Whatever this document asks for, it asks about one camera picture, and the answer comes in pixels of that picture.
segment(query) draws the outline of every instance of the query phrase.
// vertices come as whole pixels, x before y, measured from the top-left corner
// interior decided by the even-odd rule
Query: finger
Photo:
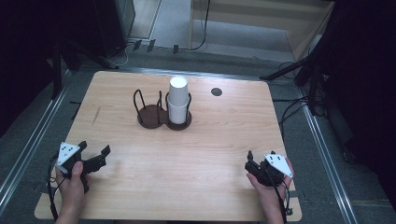
[[[72,181],[80,180],[82,174],[83,165],[81,161],[77,161],[72,170]]]
[[[91,186],[91,182],[92,182],[92,178],[90,175],[85,175],[85,179],[87,180],[87,186],[90,187]]]
[[[260,185],[260,183],[259,183],[259,181],[257,180],[256,176],[254,176],[253,174],[248,173],[248,174],[247,174],[247,178],[248,178],[248,180],[250,181],[250,184],[251,184],[255,189]]]

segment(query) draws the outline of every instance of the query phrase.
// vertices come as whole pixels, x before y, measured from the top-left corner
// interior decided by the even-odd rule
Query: dark brown cup holder
[[[136,95],[139,92],[140,99],[142,100],[143,107],[139,110],[136,104]],[[147,129],[155,129],[160,127],[163,124],[172,130],[181,131],[188,128],[192,121],[192,115],[189,110],[191,103],[191,94],[189,93],[189,103],[187,104],[187,112],[186,112],[186,121],[181,124],[175,124],[169,119],[168,113],[168,95],[169,92],[166,93],[165,102],[166,102],[166,110],[163,109],[163,94],[160,91],[160,98],[157,101],[156,105],[146,105],[143,99],[142,91],[136,90],[134,92],[134,108],[137,112],[137,120],[140,125]]]

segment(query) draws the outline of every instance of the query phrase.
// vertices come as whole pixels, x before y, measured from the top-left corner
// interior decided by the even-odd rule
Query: black wire
[[[268,177],[270,178],[271,183],[272,183],[272,185],[273,185],[273,187],[274,187],[274,190],[275,190],[275,192],[276,192],[277,198],[278,198],[278,200],[279,200],[280,213],[281,213],[281,215],[282,215],[283,222],[284,222],[284,223],[288,223],[288,221],[286,220],[286,208],[285,208],[285,204],[283,204],[283,200],[282,200],[282,197],[280,197],[279,191],[277,190],[277,186],[275,185],[274,180],[272,179],[272,177],[271,177],[270,174],[268,173],[268,170],[267,170],[267,169],[265,169],[265,173],[267,173]]]
[[[64,179],[61,181],[61,183],[59,183],[59,185],[56,187],[55,191],[53,191],[53,195],[52,197],[55,198],[55,193],[56,191],[59,189],[59,187],[62,185],[62,183],[66,180],[66,177],[64,177]]]
[[[283,63],[281,63],[278,67],[277,67],[277,71],[279,71],[280,70],[280,66],[282,66],[283,64],[285,64],[285,63],[294,63],[294,62],[283,62]],[[283,75],[283,77],[285,77],[285,78],[287,78],[287,79],[294,79],[294,78],[296,78],[296,74],[295,74],[295,69],[292,71],[293,72],[293,74],[294,74],[294,77],[288,77],[287,76],[287,74],[285,74],[285,75]]]
[[[300,110],[301,108],[303,108],[306,104],[303,104],[303,105],[300,106],[297,110],[294,110],[293,112],[291,112],[291,114],[288,115],[287,117],[285,117],[285,116],[286,116],[286,113],[287,113],[294,105],[296,105],[297,103],[299,103],[299,102],[306,103],[306,102],[307,102],[307,97],[304,96],[304,97],[302,97],[302,98],[294,99],[294,100],[279,100],[279,99],[276,99],[276,100],[273,100],[273,101],[274,101],[274,102],[293,102],[293,103],[292,103],[291,105],[289,105],[289,106],[286,108],[286,110],[283,112],[282,117],[281,117],[281,119],[280,119],[280,122],[278,123],[278,124],[279,124],[279,128],[280,128],[280,134],[281,134],[281,136],[282,136],[282,140],[284,141],[284,138],[285,138],[285,130],[284,130],[284,127],[283,127],[283,123],[285,122],[286,119],[290,118],[292,115],[294,115],[295,113],[297,113],[297,111]]]
[[[54,155],[50,160],[49,160],[49,169],[48,169],[48,179],[47,179],[47,190],[49,193],[49,202],[50,202],[50,211],[52,213],[53,219],[56,221],[56,219],[58,219],[58,212],[56,211],[56,205],[54,202],[54,194],[52,194],[52,187],[50,185],[51,183],[51,171],[52,171],[52,167],[53,167],[53,162],[58,158],[58,154]]]
[[[135,44],[135,42],[128,42],[124,48],[118,49],[113,55],[111,55],[109,57],[100,57],[100,58],[110,60],[111,58],[114,58],[115,56],[117,56],[122,50],[128,49],[129,47],[133,46],[134,44]],[[90,57],[88,57],[86,55],[79,55],[79,58],[83,59],[83,60],[91,59]]]
[[[315,96],[314,108],[318,108],[318,106],[321,107],[322,113],[318,113],[316,109],[314,109],[313,112],[314,112],[315,116],[325,117],[326,113],[325,113],[325,108],[324,108],[324,96],[323,96],[323,95],[325,95],[325,93],[322,91],[321,88],[318,88],[318,93],[319,93],[319,95]]]
[[[206,41],[206,26],[207,26],[207,17],[209,16],[209,7],[210,7],[210,0],[207,1],[207,9],[206,9],[206,17],[205,17],[205,26],[204,26],[204,39],[199,47],[195,49],[182,49],[182,50],[198,50]]]
[[[283,183],[285,184],[285,189],[286,189],[286,192],[287,192],[287,195],[288,195],[288,199],[286,200],[286,211],[288,211],[289,210],[289,201],[290,201],[290,191],[289,191],[289,188],[288,188],[288,185],[286,184],[286,182],[285,182],[285,180],[282,180],[283,181]]]

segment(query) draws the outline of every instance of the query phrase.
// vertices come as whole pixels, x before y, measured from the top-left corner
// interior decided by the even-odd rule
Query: white cable
[[[128,60],[129,60],[129,56],[128,56],[128,53],[126,52],[126,50],[127,50],[129,47],[131,47],[131,46],[134,46],[134,44],[131,44],[131,45],[127,46],[127,47],[124,49],[124,53],[125,53],[125,56],[126,56],[126,61],[125,61],[125,63],[113,63],[113,62],[111,62],[108,58],[106,58],[106,60],[107,60],[108,62],[112,63],[113,65],[116,65],[116,66],[123,66],[123,65],[127,64],[127,63],[128,63]]]

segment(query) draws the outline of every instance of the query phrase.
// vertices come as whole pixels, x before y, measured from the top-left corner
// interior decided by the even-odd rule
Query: cable
[[[284,127],[283,127],[283,123],[285,122],[286,119],[290,118],[292,115],[296,114],[297,111],[299,111],[301,108],[303,108],[303,107],[306,105],[306,103],[308,102],[308,99],[307,99],[306,96],[304,96],[304,97],[302,97],[302,98],[293,99],[293,100],[280,100],[280,99],[275,99],[275,100],[273,100],[273,102],[293,102],[293,103],[292,103],[291,105],[289,105],[289,106],[286,108],[286,110],[283,112],[282,117],[281,117],[281,119],[280,119],[280,121],[279,121],[279,123],[278,123],[278,124],[279,124],[279,129],[280,129],[280,134],[281,134],[281,136],[282,136],[282,140],[284,141],[284,140],[285,140],[285,130],[284,130]],[[294,111],[291,112],[287,117],[285,117],[285,116],[286,116],[286,113],[287,113],[294,105],[296,105],[297,103],[300,103],[300,102],[302,102],[302,103],[304,103],[304,104],[302,104],[298,109],[294,110]]]
[[[128,56],[128,53],[126,52],[126,50],[127,50],[129,47],[131,47],[131,46],[134,46],[134,43],[128,45],[128,46],[125,47],[125,49],[124,49],[124,53],[125,53],[125,56],[126,56],[126,61],[125,61],[124,63],[113,63],[113,62],[111,62],[108,58],[105,58],[106,61],[108,61],[109,63],[112,63],[112,64],[115,65],[115,66],[123,66],[123,65],[127,64],[128,61],[129,61],[129,56]]]
[[[277,186],[275,185],[274,180],[272,179],[272,177],[268,173],[267,169],[265,169],[265,173],[267,173],[268,177],[270,178],[271,183],[272,183],[272,185],[274,187],[274,190],[276,192],[277,199],[279,200],[280,213],[282,214],[283,222],[284,223],[288,223],[288,221],[286,220],[286,208],[285,208],[285,205],[283,204],[282,197],[280,197],[279,191],[277,190]]]
[[[56,219],[58,219],[58,212],[56,211],[56,205],[54,202],[54,193],[52,193],[52,187],[50,185],[51,183],[51,171],[52,171],[52,167],[53,167],[53,162],[58,158],[58,154],[54,155],[50,160],[49,160],[49,169],[48,169],[48,179],[47,179],[47,190],[49,193],[49,202],[50,202],[50,211],[52,213],[53,219],[56,221]]]
[[[199,4],[200,4],[200,8],[202,8],[202,1],[200,0],[199,1]],[[206,30],[205,30],[205,27],[204,27],[204,24],[203,24],[203,19],[202,19],[202,17],[203,17],[203,13],[202,13],[202,10],[200,9],[200,13],[201,13],[201,16],[200,16],[200,23],[201,23],[201,29],[202,29],[202,31],[204,32],[204,34],[205,34],[205,32],[206,32]],[[205,43],[205,49],[203,49],[203,50],[206,50],[207,49],[207,47],[208,47],[208,45],[207,45],[207,43]]]
[[[198,50],[206,42],[206,30],[207,30],[207,17],[209,16],[210,0],[207,1],[206,17],[205,17],[205,27],[204,27],[204,39],[199,47],[195,49],[181,49],[181,50]]]
[[[108,59],[111,59],[111,58],[115,57],[115,56],[116,56],[117,54],[119,54],[122,50],[124,50],[125,48],[128,48],[128,47],[129,47],[128,44],[134,44],[134,42],[128,42],[124,48],[118,49],[113,55],[111,55],[111,56],[109,56],[109,57],[107,57],[107,58],[108,58]]]
[[[289,202],[290,202],[290,191],[289,191],[289,188],[288,188],[288,185],[286,185],[286,183],[285,183],[285,180],[283,180],[283,184],[285,184],[285,186],[283,186],[283,187],[285,187],[285,197],[286,197],[286,213],[288,213],[289,212]]]
[[[55,191],[53,191],[53,198],[55,198],[55,194],[58,191],[59,187],[62,185],[62,183],[66,180],[66,177],[64,177],[64,179],[61,181],[61,183],[59,183],[59,185],[56,187]]]
[[[277,67],[277,71],[280,71],[280,67],[283,65],[283,64],[285,64],[285,63],[295,63],[295,62],[283,62],[283,63],[281,63],[278,67]],[[295,74],[295,69],[292,71],[293,72],[293,74],[294,74],[294,77],[287,77],[287,74],[285,74],[285,75],[283,75],[283,77],[285,77],[285,78],[287,78],[287,79],[294,79],[294,78],[296,78],[296,74]]]

